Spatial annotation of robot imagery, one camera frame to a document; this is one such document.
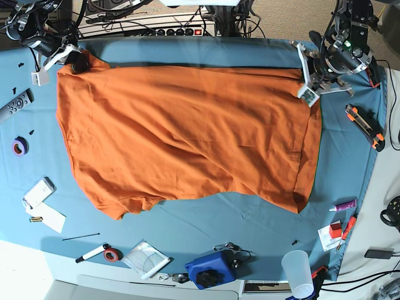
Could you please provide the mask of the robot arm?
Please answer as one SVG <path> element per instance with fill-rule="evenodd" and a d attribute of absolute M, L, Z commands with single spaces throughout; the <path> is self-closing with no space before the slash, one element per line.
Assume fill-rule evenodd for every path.
<path fill-rule="evenodd" d="M 291 41 L 302 65 L 303 84 L 297 97 L 312 107 L 323 94 L 343 91 L 353 95 L 352 87 L 342 76 L 363 71 L 371 87 L 380 86 L 378 64 L 368 46 L 369 28 L 376 30 L 378 22 L 371 1 L 337 1 L 324 34 L 309 32 L 316 49 Z"/>
<path fill-rule="evenodd" d="M 60 30 L 50 25 L 49 15 L 63 7 L 62 1 L 19 1 L 13 7 L 3 28 L 6 35 L 29 48 L 34 56 L 32 83 L 43 86 L 49 82 L 49 70 L 56 64 L 70 65 L 74 74 L 89 69 L 89 59 L 78 45 L 78 27 L 83 20 L 87 1 L 82 2 L 76 21 L 66 20 Z"/>

